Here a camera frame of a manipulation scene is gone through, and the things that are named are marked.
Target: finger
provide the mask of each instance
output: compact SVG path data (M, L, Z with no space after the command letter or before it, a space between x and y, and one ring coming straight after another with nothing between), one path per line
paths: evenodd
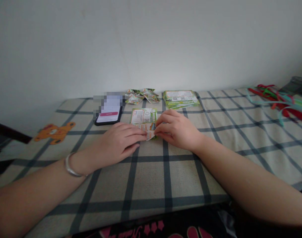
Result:
M157 134L159 132L171 133L172 132L172 125L171 124L160 124L155 129L154 134Z
M128 146L121 154L122 158L125 159L127 157L129 157L130 155L132 155L136 149L139 147L139 144L133 144Z
M166 110L162 113L163 114L167 114L167 115L171 115L171 116L176 116L176 117L180 117L181 114L178 113L176 110L173 110L173 109L169 109L169 110Z
M138 127L129 128L122 131L124 137L132 136L132 135L146 135L147 133L141 130Z
M143 135L132 135L129 137L125 138L125 147L128 147L129 145L132 145L138 141L145 141L147 140L147 136L143 136Z
M136 126L132 125L132 124L124 123L124 124L118 126L117 130L123 131L123 130L129 129L129 128L136 128Z
M121 126L121 125L123 125L123 124L126 124L126 123L124 123L124 122L118 122L118 123L114 124L114 125L112 126L112 128L117 128L117 127L119 127L119 126Z
M168 115L168 114L162 114L158 120L156 121L155 126L157 127L159 124L161 124L162 122L166 122L166 123L172 123L174 121L176 117Z
M171 135L169 135L169 134L165 134L163 132L159 132L156 135L159 136L159 137L161 137L163 140L166 140L170 144L174 143L173 137Z

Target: smartphone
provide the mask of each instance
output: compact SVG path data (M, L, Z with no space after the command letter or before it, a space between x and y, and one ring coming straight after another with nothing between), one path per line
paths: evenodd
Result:
M123 97L121 95L108 95L101 98L99 113L96 113L96 126L112 125L120 121Z
M112 125L120 121L122 106L110 106L101 110L95 120L96 126Z

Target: stack of scratch cards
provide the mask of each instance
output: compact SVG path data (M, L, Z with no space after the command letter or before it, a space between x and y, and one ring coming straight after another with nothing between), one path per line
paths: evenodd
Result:
M154 135L157 120L156 108L134 108L132 109L130 124L137 126L147 132L147 141L157 139Z
M166 106L169 109L180 109L199 105L196 94L192 90L165 91L163 95Z

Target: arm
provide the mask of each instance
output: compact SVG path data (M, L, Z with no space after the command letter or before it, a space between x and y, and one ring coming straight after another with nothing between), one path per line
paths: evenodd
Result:
M245 157L204 136L176 111L165 111L156 125L157 135L174 146L198 155L221 186L248 213L277 224L302 225L302 193Z
M87 149L70 157L70 167L91 174L130 156L145 132L117 123ZM0 237L22 237L77 189L85 177L70 175L59 160L0 189Z

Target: checkered tablecloth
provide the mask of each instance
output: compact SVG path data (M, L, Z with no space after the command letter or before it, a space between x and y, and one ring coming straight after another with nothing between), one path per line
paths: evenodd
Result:
M199 92L200 105L179 110L205 135L214 138L302 189L302 122L285 118L269 105L253 104L245 89ZM259 96L251 95L256 101ZM133 108L155 107L158 116L166 109L143 101L127 104L121 121L129 123ZM47 166L69 153L86 148L111 126L93 124L93 99L70 99L53 114L49 123L74 122L64 141L32 140L26 151L0 178L0 187ZM62 237L109 224L230 200L199 158L169 145L161 138L141 142L135 153L94 172L65 201L35 226L27 237Z

